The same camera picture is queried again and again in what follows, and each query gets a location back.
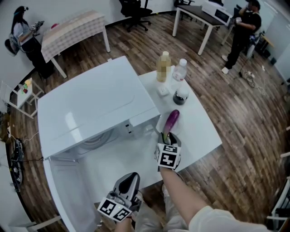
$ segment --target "black table top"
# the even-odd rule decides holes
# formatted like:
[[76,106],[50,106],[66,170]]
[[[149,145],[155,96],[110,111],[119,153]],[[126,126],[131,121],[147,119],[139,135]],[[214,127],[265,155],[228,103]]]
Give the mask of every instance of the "black table top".
[[196,15],[197,17],[203,19],[204,21],[207,21],[208,23],[210,23],[213,26],[219,26],[219,25],[224,25],[222,22],[218,21],[217,19],[215,19],[214,17],[210,16],[209,14],[203,12],[201,10],[201,6],[195,6],[195,5],[179,5],[179,8],[188,11],[189,13],[192,13],[194,15]]

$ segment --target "bottle label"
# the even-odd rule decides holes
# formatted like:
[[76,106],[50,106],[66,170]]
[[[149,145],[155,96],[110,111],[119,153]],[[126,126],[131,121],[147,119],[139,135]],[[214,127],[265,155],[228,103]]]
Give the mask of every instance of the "bottle label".
[[178,72],[174,72],[173,75],[172,75],[173,79],[180,82],[180,81],[183,81],[183,77],[180,73]]

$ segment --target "eggplant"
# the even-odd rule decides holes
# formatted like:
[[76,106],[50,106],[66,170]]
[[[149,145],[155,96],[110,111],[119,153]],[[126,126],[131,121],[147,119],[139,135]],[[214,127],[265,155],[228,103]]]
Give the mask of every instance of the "eggplant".
[[178,110],[173,110],[165,123],[165,126],[163,128],[163,140],[166,141],[166,138],[169,135],[169,132],[172,130],[173,126],[178,120],[180,112]]

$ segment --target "checkered tablecloth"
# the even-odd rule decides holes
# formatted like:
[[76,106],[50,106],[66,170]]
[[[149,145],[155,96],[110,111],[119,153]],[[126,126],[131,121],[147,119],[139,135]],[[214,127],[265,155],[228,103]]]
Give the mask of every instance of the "checkered tablecloth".
[[81,13],[44,33],[41,53],[48,62],[70,46],[105,29],[105,16],[94,10]]

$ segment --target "man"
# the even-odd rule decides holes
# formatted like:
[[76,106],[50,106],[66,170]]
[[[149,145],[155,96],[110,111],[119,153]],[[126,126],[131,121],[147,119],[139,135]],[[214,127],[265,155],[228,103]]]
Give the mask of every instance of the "man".
[[229,70],[236,64],[240,52],[245,48],[249,42],[250,35],[254,34],[262,24],[259,15],[260,3],[257,0],[251,0],[248,7],[240,10],[239,14],[242,21],[236,20],[236,31],[232,42],[232,51],[227,56],[223,55],[226,66],[222,69],[224,74],[228,74]]
[[[160,167],[164,181],[164,228],[156,213],[144,202],[136,219],[136,232],[269,232],[265,226],[240,222],[228,211],[212,209],[188,187],[176,172]],[[131,219],[117,223],[115,232],[131,232]]]

